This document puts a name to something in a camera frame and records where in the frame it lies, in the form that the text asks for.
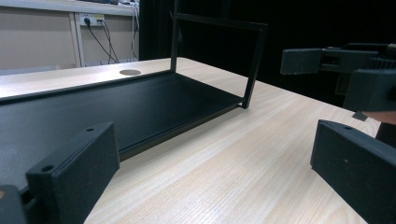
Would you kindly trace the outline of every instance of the screw hole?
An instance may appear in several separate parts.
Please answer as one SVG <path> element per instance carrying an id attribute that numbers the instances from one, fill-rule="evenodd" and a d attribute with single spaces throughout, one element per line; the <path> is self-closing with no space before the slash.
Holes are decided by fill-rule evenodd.
<path id="1" fill-rule="evenodd" d="M 45 166 L 41 169 L 42 172 L 48 172 L 53 169 L 53 165 Z"/>

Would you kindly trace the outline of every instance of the black 3d-printed part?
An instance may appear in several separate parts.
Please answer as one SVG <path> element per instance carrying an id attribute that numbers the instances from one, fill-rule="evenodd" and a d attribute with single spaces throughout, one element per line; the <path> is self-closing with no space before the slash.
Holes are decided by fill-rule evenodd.
<path id="1" fill-rule="evenodd" d="M 53 223 L 82 223 L 120 168 L 112 123 L 92 126 L 26 173 Z"/>
<path id="2" fill-rule="evenodd" d="M 320 120 L 316 171 L 369 223 L 396 223 L 396 149 L 343 124 Z"/>
<path id="3" fill-rule="evenodd" d="M 357 69 L 367 68 L 370 59 L 376 56 L 377 51 L 327 48 L 323 50 L 320 70 L 350 74 Z"/>
<path id="4" fill-rule="evenodd" d="M 26 221 L 18 189 L 12 185 L 0 186 L 0 223 L 25 224 Z"/>
<path id="5" fill-rule="evenodd" d="M 322 49 L 285 49 L 280 65 L 282 75 L 317 73 L 320 68 Z"/>
<path id="6" fill-rule="evenodd" d="M 396 148 L 396 125 L 381 123 L 375 138 Z"/>
<path id="7" fill-rule="evenodd" d="M 366 121 L 368 117 L 365 116 L 361 111 L 357 111 L 355 114 L 352 115 L 352 118 L 358 119 L 361 121 Z"/>
<path id="8" fill-rule="evenodd" d="M 396 110 L 392 90 L 396 86 L 396 69 L 365 70 L 352 74 L 344 108 L 359 111 Z"/>

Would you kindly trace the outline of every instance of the electrical outlet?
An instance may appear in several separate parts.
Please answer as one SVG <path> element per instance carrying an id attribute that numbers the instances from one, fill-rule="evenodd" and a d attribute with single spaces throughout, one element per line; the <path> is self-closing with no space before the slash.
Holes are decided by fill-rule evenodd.
<path id="1" fill-rule="evenodd" d="M 102 26 L 102 23 L 99 21 L 105 20 L 105 15 L 103 14 L 91 14 L 91 13 L 79 13 L 79 24 L 82 26 L 86 26 L 85 19 L 90 20 L 90 26 Z"/>

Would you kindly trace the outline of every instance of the dark background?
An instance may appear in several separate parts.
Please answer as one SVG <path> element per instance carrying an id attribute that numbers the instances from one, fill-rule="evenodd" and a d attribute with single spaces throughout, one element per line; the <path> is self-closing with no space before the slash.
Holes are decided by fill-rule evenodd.
<path id="1" fill-rule="evenodd" d="M 222 0 L 181 1 L 183 13 L 219 17 Z M 229 19 L 269 25 L 258 80 L 282 89 L 341 106 L 334 93 L 338 75 L 320 72 L 300 76 L 279 74 L 283 49 L 342 47 L 347 43 L 394 43 L 396 4 L 393 1 L 231 1 Z M 140 6 L 140 60 L 170 57 L 172 0 L 145 0 Z M 257 34 L 194 22 L 182 22 L 180 56 L 246 75 Z"/>

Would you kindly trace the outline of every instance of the wooden table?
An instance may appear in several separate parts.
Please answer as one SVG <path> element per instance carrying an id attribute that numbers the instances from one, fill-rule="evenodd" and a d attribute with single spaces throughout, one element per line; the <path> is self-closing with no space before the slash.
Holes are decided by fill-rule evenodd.
<path id="1" fill-rule="evenodd" d="M 0 77 L 0 97 L 165 70 L 169 60 Z M 243 95 L 247 79 L 179 59 L 177 71 Z M 86 223 L 365 223 L 309 164 L 318 119 L 374 136 L 379 122 L 256 82 L 237 108 L 123 161 Z"/>

